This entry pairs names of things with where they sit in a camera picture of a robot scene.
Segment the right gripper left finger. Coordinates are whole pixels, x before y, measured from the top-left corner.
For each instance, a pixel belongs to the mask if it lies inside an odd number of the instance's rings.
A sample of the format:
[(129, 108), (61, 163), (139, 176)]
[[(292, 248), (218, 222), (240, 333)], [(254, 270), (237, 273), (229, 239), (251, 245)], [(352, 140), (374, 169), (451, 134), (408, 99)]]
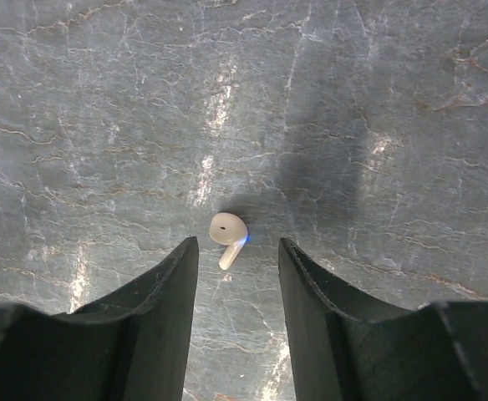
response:
[(179, 400), (198, 242), (75, 312), (0, 302), (0, 400)]

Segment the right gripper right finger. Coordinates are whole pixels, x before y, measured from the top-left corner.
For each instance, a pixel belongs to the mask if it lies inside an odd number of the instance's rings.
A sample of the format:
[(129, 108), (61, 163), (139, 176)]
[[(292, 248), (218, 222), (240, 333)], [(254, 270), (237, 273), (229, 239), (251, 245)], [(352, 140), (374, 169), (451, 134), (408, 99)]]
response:
[(488, 302), (396, 307), (287, 238), (278, 269), (297, 399), (488, 400)]

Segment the white earbud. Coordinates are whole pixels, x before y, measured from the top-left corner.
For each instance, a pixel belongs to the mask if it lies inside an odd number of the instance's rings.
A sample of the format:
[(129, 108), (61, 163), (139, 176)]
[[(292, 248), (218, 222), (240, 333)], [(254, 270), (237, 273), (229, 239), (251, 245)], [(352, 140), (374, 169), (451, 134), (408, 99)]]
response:
[(209, 235), (214, 242), (226, 247), (219, 260), (219, 267), (222, 270), (227, 270), (246, 244), (248, 229), (240, 217), (221, 212), (213, 216)]

